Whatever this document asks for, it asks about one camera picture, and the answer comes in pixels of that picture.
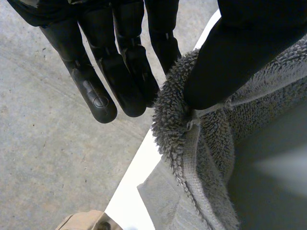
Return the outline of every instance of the gray towel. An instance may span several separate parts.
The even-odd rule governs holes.
[[[226,187],[235,146],[307,98],[306,36],[203,111],[190,110],[182,93],[197,55],[175,64],[156,102],[152,129],[166,163],[138,189],[157,230],[239,229]]]

